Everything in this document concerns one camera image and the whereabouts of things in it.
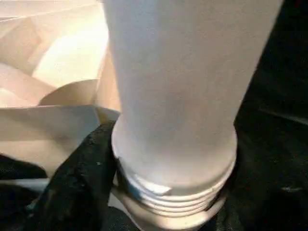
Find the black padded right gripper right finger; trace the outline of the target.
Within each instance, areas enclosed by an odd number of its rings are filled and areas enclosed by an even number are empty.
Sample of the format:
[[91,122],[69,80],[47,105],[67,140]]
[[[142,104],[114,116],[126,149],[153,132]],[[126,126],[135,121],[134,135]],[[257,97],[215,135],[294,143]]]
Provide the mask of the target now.
[[306,231],[308,157],[266,133],[238,134],[238,161],[221,231]]

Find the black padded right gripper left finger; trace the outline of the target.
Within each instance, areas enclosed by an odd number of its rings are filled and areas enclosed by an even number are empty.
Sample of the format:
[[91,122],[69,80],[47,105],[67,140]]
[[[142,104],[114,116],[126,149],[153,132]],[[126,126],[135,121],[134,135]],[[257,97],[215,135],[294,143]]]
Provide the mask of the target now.
[[117,169],[114,121],[99,125],[56,170],[26,222],[28,231],[100,231]]

